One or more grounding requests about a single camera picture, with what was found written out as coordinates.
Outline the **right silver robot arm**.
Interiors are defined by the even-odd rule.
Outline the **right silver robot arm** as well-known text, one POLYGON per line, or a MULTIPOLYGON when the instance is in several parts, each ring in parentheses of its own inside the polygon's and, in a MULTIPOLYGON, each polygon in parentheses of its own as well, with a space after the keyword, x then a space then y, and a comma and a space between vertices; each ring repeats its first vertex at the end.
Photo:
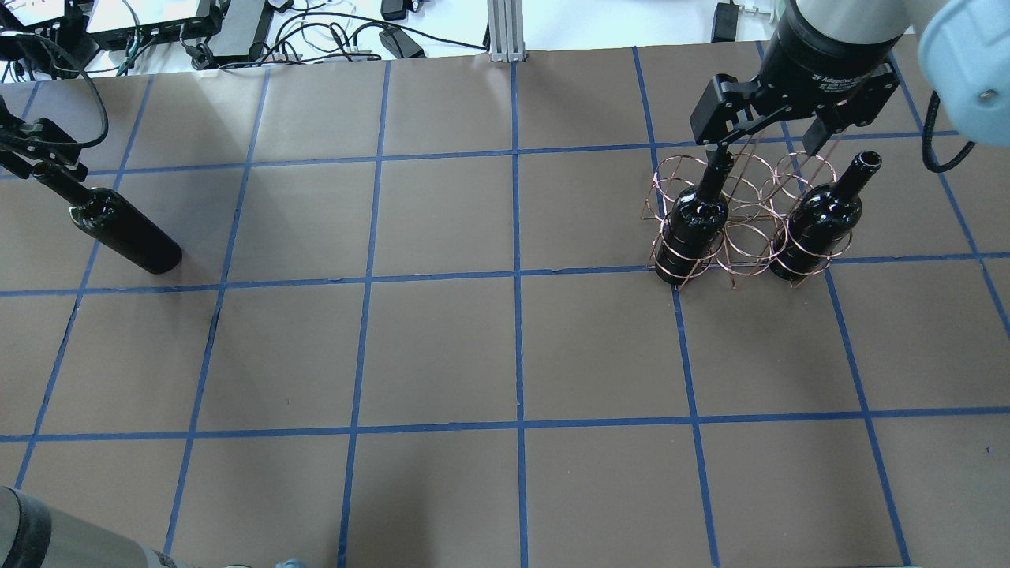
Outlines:
POLYGON ((956 168, 975 145, 1008 144, 1009 11, 1006 1, 785 1, 758 75, 717 74, 690 125, 710 155, 777 122, 809 119, 803 148, 869 125, 899 78, 888 60, 907 29, 932 93, 923 164, 956 168))

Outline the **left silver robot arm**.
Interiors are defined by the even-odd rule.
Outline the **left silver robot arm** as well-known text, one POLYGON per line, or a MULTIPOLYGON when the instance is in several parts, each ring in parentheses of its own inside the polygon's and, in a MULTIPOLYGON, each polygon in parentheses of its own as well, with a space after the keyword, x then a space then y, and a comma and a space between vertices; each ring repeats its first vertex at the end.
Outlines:
MULTIPOLYGON (((76 158, 35 150, 29 140, 70 143, 48 119, 28 123, 2 108, 2 168, 22 179, 35 178, 69 204, 71 222, 145 272, 162 274, 181 262, 181 248, 122 195, 87 187, 86 166, 76 158)), ((190 563, 101 525, 50 506, 35 494, 2 486, 4 567, 188 567, 190 563)))

